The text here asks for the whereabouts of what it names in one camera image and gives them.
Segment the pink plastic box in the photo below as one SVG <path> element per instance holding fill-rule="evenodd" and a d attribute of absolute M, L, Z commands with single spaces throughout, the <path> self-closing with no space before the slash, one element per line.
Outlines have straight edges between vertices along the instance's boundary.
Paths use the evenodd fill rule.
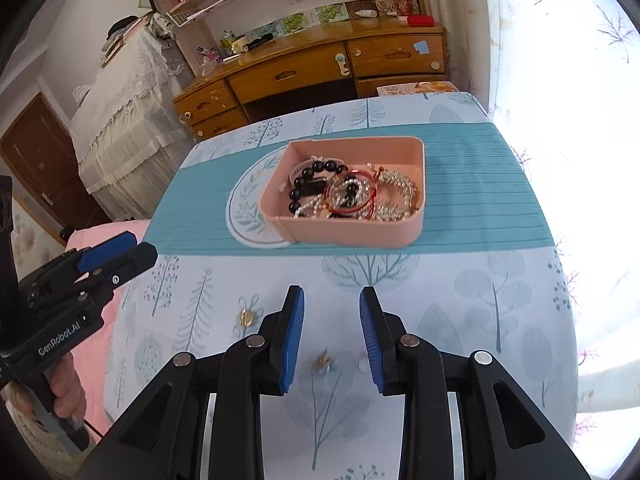
<path fill-rule="evenodd" d="M 405 220 L 381 222 L 342 218 L 293 218 L 291 170 L 312 156 L 340 158 L 350 170 L 376 168 L 398 170 L 417 186 L 417 209 Z M 382 192 L 383 199 L 393 199 Z M 352 137 L 350 139 L 297 140 L 291 142 L 265 188 L 258 208 L 265 220 L 289 242 L 345 246 L 399 248 L 415 241 L 422 232 L 426 196 L 424 143 L 417 137 Z"/>

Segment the wooden desk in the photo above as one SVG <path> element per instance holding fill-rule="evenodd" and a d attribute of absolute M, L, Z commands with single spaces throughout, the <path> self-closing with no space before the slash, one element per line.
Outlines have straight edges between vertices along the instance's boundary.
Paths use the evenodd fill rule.
<path fill-rule="evenodd" d="M 174 105 L 204 140 L 249 124 L 254 103 L 284 92 L 349 80 L 365 98 L 378 86 L 447 79 L 443 27 L 364 19 L 276 38 L 197 78 Z"/>

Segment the pink fabric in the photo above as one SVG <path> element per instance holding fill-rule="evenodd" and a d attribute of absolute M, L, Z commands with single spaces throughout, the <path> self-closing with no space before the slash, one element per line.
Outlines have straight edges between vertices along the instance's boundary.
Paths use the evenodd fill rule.
<path fill-rule="evenodd" d="M 66 248 L 69 250 L 96 246 L 124 231 L 130 231 L 135 234 L 140 242 L 148 226 L 149 220 L 135 220 L 83 229 L 71 235 Z M 113 300 L 102 311 L 104 326 L 72 351 L 76 371 L 86 392 L 86 420 L 102 434 L 105 434 L 111 427 L 111 423 L 102 407 L 102 393 L 104 391 L 107 358 L 111 347 L 113 323 L 116 321 L 118 306 L 122 300 L 122 289 L 123 287 L 116 289 Z"/>

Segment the brown wooden door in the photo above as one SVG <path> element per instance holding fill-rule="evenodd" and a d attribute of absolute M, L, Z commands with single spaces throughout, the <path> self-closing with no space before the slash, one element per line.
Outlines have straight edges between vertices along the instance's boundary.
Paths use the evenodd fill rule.
<path fill-rule="evenodd" d="M 111 221 L 82 184 L 73 143 L 41 94 L 2 137 L 0 155 L 63 226 L 84 229 Z"/>

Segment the human hand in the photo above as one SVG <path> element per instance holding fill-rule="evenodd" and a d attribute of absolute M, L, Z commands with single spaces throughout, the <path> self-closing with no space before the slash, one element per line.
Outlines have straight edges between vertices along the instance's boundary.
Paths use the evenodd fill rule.
<path fill-rule="evenodd" d="M 49 385 L 56 396 L 53 403 L 56 415 L 60 418 L 72 416 L 77 420 L 83 420 L 86 413 L 86 397 L 71 353 L 62 356 L 51 374 Z M 21 384 L 10 382 L 2 390 L 2 398 L 10 400 L 13 407 L 25 416 L 33 420 L 37 418 L 33 413 L 31 397 Z"/>

